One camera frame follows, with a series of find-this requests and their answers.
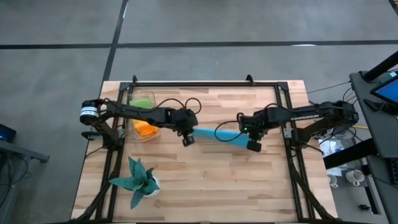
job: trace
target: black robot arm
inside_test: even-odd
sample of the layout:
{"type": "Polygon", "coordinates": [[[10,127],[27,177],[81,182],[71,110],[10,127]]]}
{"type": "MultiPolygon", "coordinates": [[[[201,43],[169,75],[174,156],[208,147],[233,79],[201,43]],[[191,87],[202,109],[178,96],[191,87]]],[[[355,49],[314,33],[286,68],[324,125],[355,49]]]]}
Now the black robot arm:
{"type": "Polygon", "coordinates": [[[195,142],[192,133],[193,127],[198,125],[198,120],[191,109],[168,107],[144,109],[108,99],[86,100],[81,105],[80,122],[94,127],[102,135],[104,146],[119,142],[118,130],[112,129],[105,122],[113,117],[137,119],[158,128],[169,128],[176,131],[178,136],[183,136],[184,146],[195,142]],[[106,105],[106,109],[100,110],[101,105],[106,105]]]}
{"type": "Polygon", "coordinates": [[[324,102],[312,106],[287,109],[280,106],[270,107],[256,111],[252,116],[241,114],[238,118],[239,130],[249,135],[248,149],[261,151],[259,141],[267,134],[268,130],[281,127],[289,121],[322,118],[307,126],[296,128],[291,132],[292,142],[295,147],[302,147],[316,134],[325,134],[328,129],[335,126],[350,127],[358,122],[358,113],[351,103],[344,101],[324,102]]]}

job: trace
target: monitor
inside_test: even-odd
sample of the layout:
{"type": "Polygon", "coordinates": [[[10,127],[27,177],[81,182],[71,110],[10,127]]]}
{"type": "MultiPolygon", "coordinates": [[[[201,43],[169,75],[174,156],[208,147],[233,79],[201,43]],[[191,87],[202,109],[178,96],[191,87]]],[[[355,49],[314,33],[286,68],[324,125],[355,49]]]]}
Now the monitor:
{"type": "Polygon", "coordinates": [[[371,94],[398,106],[398,75],[372,89],[371,94]]]}

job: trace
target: white cup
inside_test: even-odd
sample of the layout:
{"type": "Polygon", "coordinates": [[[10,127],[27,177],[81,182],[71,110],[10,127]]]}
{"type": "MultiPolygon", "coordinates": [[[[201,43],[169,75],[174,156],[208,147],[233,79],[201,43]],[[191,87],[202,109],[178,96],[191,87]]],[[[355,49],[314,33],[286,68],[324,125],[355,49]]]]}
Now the white cup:
{"type": "Polygon", "coordinates": [[[360,170],[352,170],[346,173],[346,179],[357,187],[365,179],[365,175],[360,170]]]}
{"type": "Polygon", "coordinates": [[[335,175],[328,174],[328,180],[329,180],[330,187],[338,188],[337,177],[335,175]]]}

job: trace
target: butcher block tabletop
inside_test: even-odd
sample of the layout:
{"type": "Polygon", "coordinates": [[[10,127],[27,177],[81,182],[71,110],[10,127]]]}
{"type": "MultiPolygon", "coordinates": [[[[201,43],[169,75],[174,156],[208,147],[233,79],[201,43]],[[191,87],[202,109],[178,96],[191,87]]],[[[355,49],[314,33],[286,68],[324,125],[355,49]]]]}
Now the butcher block tabletop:
{"type": "MultiPolygon", "coordinates": [[[[289,84],[293,107],[309,105],[303,81],[283,82],[289,84]]],[[[104,82],[100,98],[116,100],[119,84],[104,82]]],[[[197,127],[209,129],[236,119],[238,112],[252,115],[269,103],[276,103],[274,88],[264,86],[134,87],[134,91],[153,92],[157,103],[167,98],[176,98],[183,103],[188,98],[198,98],[202,109],[197,114],[197,127]]],[[[180,107],[174,101],[167,101],[162,106],[180,107]]],[[[195,101],[190,101],[187,107],[193,111],[199,109],[195,101]]],[[[297,124],[305,127],[311,122],[300,121],[297,124]]],[[[229,123],[221,129],[238,131],[238,125],[229,123]]],[[[155,168],[153,175],[160,181],[160,192],[153,198],[142,199],[131,210],[132,192],[118,188],[114,222],[297,221],[280,128],[264,136],[260,153],[202,138],[195,138],[195,144],[183,147],[181,140],[182,137],[165,128],[160,129],[159,137],[145,143],[126,139],[120,176],[131,176],[129,156],[134,160],[141,158],[146,169],[155,168]]],[[[319,147],[315,140],[309,144],[319,147]]],[[[102,140],[90,141],[87,154],[101,145],[102,140]]],[[[98,193],[105,158],[106,149],[101,149],[85,159],[72,218],[81,215],[98,193]]],[[[311,191],[326,210],[337,217],[322,155],[306,148],[303,158],[311,191]]],[[[110,189],[104,201],[104,217],[109,196],[110,189]]],[[[308,217],[301,190],[300,198],[304,216],[308,217]]]]}

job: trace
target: floor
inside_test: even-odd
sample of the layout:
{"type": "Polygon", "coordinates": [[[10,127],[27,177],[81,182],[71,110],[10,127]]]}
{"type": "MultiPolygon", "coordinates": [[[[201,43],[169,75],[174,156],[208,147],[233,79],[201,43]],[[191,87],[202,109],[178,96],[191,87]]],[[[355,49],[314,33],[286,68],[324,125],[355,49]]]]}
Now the floor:
{"type": "MultiPolygon", "coordinates": [[[[87,145],[79,109],[98,96],[103,80],[251,74],[305,80],[312,91],[347,82],[351,72],[395,52],[394,10],[388,0],[0,0],[0,123],[18,131],[19,145],[51,154],[48,164],[30,163],[14,223],[69,219],[87,145]]],[[[309,97],[336,101],[347,88],[309,97]]],[[[358,125],[366,125],[363,117],[358,125]]],[[[366,203],[364,191],[337,189],[333,196],[344,220],[387,222],[357,208],[366,203]]]]}

